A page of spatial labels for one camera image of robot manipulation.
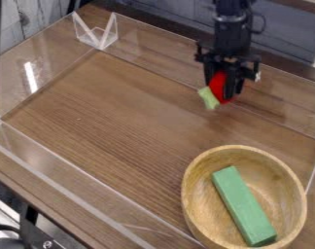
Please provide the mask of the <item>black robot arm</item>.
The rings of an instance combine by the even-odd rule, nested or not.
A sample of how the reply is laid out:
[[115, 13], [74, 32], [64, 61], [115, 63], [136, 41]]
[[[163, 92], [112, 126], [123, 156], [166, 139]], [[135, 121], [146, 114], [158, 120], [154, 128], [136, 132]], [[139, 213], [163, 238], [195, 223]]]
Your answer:
[[252, 5], [256, 0], [211, 0], [213, 41], [197, 42], [195, 62], [202, 64], [205, 85], [215, 100], [225, 104], [242, 92], [245, 81], [260, 80], [258, 54], [250, 52], [253, 34], [261, 34], [261, 28], [253, 29], [256, 14]]

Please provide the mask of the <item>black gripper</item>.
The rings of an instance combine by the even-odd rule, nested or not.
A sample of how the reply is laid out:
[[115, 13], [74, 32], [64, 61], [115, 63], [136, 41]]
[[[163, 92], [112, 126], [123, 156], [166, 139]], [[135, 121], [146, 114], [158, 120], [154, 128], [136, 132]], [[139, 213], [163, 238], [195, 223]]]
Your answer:
[[245, 79], [260, 81], [261, 56], [252, 52], [238, 54], [218, 53], [213, 46], [197, 41], [195, 62], [202, 64], [205, 84], [209, 85], [214, 73], [226, 70], [223, 99], [230, 100], [242, 92]]

